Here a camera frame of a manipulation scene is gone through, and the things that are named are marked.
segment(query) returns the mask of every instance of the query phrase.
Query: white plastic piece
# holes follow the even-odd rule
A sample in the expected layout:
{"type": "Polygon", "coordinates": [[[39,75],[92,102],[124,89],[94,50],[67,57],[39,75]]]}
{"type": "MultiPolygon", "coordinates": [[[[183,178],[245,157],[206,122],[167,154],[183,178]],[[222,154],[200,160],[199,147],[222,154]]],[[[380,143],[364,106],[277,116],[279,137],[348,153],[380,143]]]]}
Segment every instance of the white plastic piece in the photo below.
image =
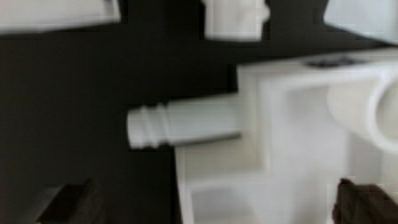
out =
{"type": "Polygon", "coordinates": [[[120,20],[117,0],[0,0],[0,34],[35,33],[120,20]]]}
{"type": "Polygon", "coordinates": [[[261,41],[270,9],[263,0],[202,0],[206,5],[204,36],[213,40],[261,41]]]}
{"type": "Polygon", "coordinates": [[[127,112],[127,140],[133,148],[215,140],[239,135],[238,96],[222,95],[142,107],[127,112]]]}
{"type": "MultiPolygon", "coordinates": [[[[184,224],[204,221],[199,206],[207,209],[218,202],[204,203],[200,195],[216,189],[238,192],[259,224],[330,222],[341,177],[358,184],[390,183],[389,192],[398,190],[398,159],[339,125],[326,106],[328,86],[398,76],[398,49],[346,56],[366,63],[307,66],[303,62],[325,55],[238,67],[243,138],[175,148],[184,224]]],[[[247,217],[238,212],[218,215],[215,223],[247,217]]]]}
{"type": "Polygon", "coordinates": [[[328,109],[346,129],[398,154],[398,66],[374,72],[380,76],[364,81],[334,84],[328,89],[328,109]]]}
{"type": "Polygon", "coordinates": [[[325,23],[353,34],[398,44],[396,0],[328,0],[325,23]]]}

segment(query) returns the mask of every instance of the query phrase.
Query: dark surface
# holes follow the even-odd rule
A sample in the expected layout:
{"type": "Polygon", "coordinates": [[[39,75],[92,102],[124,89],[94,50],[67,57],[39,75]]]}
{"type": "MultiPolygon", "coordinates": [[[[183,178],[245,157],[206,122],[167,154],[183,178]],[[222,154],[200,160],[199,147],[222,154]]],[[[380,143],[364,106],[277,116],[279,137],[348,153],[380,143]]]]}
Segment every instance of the dark surface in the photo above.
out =
{"type": "Polygon", "coordinates": [[[335,224],[398,223],[398,205],[374,184],[355,185],[341,179],[332,219],[335,224]]]}
{"type": "Polygon", "coordinates": [[[122,23],[0,38],[0,222],[46,184],[103,186],[113,223],[174,223],[172,151],[131,152],[126,111],[236,91],[234,64],[380,47],[323,25],[325,0],[271,0],[264,40],[202,39],[199,0],[122,1],[122,23]]]}

